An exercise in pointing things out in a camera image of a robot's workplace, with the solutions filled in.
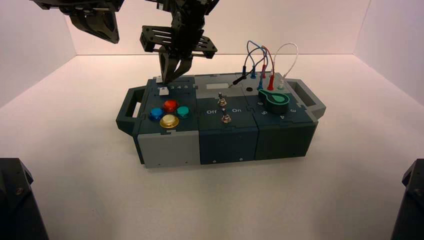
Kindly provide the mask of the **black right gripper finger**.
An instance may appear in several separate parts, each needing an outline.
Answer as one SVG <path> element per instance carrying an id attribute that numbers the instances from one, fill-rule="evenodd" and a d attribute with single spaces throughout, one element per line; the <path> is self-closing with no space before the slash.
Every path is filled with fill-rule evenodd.
<path id="1" fill-rule="evenodd" d="M 176 58 L 168 52 L 160 52 L 159 63 L 163 83 L 168 84 L 174 81 L 176 79 Z"/>
<path id="2" fill-rule="evenodd" d="M 192 62 L 192 56 L 178 59 L 171 74 L 171 81 L 176 80 L 177 78 L 188 72 L 192 67 Z"/>

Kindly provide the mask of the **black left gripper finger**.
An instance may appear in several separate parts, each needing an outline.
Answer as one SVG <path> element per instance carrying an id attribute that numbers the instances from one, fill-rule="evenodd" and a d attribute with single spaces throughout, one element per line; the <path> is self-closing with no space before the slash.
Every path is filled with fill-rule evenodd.
<path id="1" fill-rule="evenodd" d="M 102 40 L 117 44 L 120 40 L 116 14 L 110 11 L 77 11 L 69 16 L 79 30 Z"/>

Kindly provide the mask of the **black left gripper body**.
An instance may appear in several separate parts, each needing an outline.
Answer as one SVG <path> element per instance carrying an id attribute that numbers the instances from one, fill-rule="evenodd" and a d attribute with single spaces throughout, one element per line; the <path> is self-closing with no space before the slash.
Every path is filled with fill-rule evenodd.
<path id="1" fill-rule="evenodd" d="M 91 13 L 93 11 L 118 12 L 124 0 L 33 0 L 43 10 L 59 9 L 69 15 L 75 11 Z"/>

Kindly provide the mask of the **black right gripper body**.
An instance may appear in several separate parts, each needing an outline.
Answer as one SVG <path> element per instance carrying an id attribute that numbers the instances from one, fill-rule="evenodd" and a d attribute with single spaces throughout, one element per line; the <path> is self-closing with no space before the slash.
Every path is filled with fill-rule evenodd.
<path id="1" fill-rule="evenodd" d="M 211 59 L 218 51 L 204 35 L 208 12 L 174 12 L 171 26 L 142 26 L 140 42 L 145 52 L 158 53 L 160 60 Z"/>

